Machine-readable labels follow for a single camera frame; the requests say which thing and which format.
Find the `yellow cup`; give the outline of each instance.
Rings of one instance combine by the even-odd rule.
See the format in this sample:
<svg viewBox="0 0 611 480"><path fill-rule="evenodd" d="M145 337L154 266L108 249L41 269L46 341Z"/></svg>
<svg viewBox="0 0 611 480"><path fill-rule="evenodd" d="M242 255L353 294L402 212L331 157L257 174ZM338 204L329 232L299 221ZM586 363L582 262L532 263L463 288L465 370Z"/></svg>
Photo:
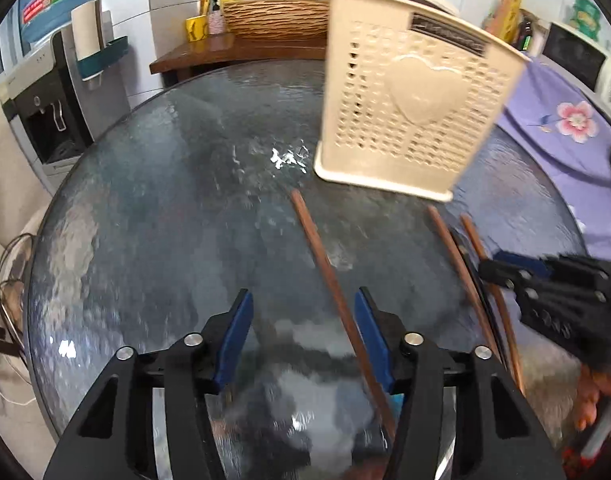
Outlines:
<svg viewBox="0 0 611 480"><path fill-rule="evenodd" d="M204 40L208 37L208 15L202 14L186 20L188 41Z"/></svg>

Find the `silver bolt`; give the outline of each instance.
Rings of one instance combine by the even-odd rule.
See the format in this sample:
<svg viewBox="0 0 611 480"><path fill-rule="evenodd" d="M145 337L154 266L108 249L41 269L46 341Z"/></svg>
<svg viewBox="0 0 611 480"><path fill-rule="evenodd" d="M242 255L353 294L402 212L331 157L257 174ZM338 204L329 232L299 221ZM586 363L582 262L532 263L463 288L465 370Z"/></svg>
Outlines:
<svg viewBox="0 0 611 480"><path fill-rule="evenodd" d="M135 354L135 351L130 346L122 346L117 350L117 359L119 361L126 361L130 359Z"/></svg>
<svg viewBox="0 0 611 480"><path fill-rule="evenodd" d="M492 357L492 350L490 350L487 346L477 346L477 348L474 349L474 354L479 359L489 359Z"/></svg>
<svg viewBox="0 0 611 480"><path fill-rule="evenodd" d="M421 334L417 334L416 332L408 332L405 336L403 336L403 340L410 346L419 346L421 343L423 343L423 336Z"/></svg>
<svg viewBox="0 0 611 480"><path fill-rule="evenodd" d="M198 346L201 343L203 343L203 337L201 336L201 334L197 334L192 333L192 334L188 334L183 338L183 342L185 343L185 346Z"/></svg>

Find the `purple cloth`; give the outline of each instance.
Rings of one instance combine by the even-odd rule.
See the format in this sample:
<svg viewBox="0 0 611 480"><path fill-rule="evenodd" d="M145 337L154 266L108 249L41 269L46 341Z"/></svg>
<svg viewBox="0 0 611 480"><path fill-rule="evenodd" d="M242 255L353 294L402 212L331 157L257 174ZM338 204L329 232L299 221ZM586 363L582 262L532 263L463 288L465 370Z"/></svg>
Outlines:
<svg viewBox="0 0 611 480"><path fill-rule="evenodd" d="M541 166L596 258L611 260L611 127L582 92L546 65L528 64L497 124Z"/></svg>

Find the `heart emblem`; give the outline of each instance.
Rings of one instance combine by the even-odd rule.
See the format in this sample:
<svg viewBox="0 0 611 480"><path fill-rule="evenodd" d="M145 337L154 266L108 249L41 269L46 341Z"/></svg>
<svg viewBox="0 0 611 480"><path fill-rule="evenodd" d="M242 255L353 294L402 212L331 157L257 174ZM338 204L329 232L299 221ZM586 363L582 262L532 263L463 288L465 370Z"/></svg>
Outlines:
<svg viewBox="0 0 611 480"><path fill-rule="evenodd" d="M390 63L385 84L394 105L414 124L439 121L460 108L470 88L458 70L432 67L414 54L397 57Z"/></svg>

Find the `black wire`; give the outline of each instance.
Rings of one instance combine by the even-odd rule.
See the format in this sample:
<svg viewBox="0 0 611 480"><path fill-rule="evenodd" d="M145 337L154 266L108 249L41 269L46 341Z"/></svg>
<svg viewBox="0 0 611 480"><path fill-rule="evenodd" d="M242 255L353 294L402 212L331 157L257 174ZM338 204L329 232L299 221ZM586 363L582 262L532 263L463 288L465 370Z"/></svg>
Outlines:
<svg viewBox="0 0 611 480"><path fill-rule="evenodd" d="M10 243L6 245L6 247L4 248L4 252L1 254L1 257L0 257L0 280L1 280L1 272L3 271L4 267L6 266L6 262L7 262L8 258L12 254L12 250L24 238L29 238L30 239L30 248L32 249L32 245L34 244L34 235L33 234L31 234L31 233L21 233L20 235L18 235L15 238L13 238L10 241ZM12 342L19 349L19 358L22 360L23 365L25 365L25 367L27 368L28 364L26 362L25 349L23 348L23 342L22 342L23 332L21 332L20 330L17 330L17 328L12 325L12 317L10 316L10 313L6 309L6 306L4 304L4 300L3 300L3 297L2 297L2 287L4 285L6 285L7 283L16 283L16 282L20 282L20 281L21 280L14 279L14 278L13 279L6 279L6 280L3 280L2 282L0 281L0 308L3 310L3 312L0 313L0 317L2 318L2 320L4 322L4 325L6 326L6 330L8 331L8 334L10 335L10 339L12 340Z"/></svg>
<svg viewBox="0 0 611 480"><path fill-rule="evenodd" d="M483 282L481 281L479 274L476 272L476 267L474 266L472 258L467 251L467 245L465 244L463 238L461 238L461 235L454 228L450 229L450 234L452 235L452 239L455 241L455 244L457 244L461 258L463 259L463 262L467 268L468 274L470 274L470 277L472 278L474 288L476 288L476 292L479 295L481 304L483 305L485 316L488 318L488 323L490 324L490 329L492 330L492 338L499 349L501 363L506 370L509 370L508 351L505 347L505 343L503 342L503 338L501 337L499 323L497 323L497 318L494 315L494 310L492 309L492 304L490 304L490 300L488 299Z"/></svg>

